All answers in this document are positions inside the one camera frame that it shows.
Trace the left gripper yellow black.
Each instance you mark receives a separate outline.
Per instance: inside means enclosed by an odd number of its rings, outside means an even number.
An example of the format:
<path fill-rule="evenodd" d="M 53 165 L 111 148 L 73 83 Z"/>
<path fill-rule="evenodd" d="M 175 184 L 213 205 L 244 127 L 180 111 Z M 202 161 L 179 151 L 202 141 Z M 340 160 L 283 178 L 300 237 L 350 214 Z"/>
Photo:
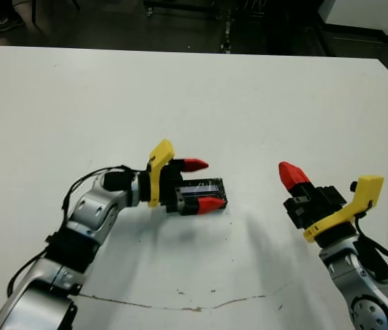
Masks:
<path fill-rule="evenodd" d="M 186 197 L 182 188 L 186 182 L 182 173 L 208 168 L 209 164 L 197 158 L 175 159 L 173 145 L 163 139 L 150 153 L 147 172 L 150 182 L 149 207 L 162 206 L 167 213 L 182 216 L 204 215 L 226 207 L 226 200 L 218 197 Z"/>

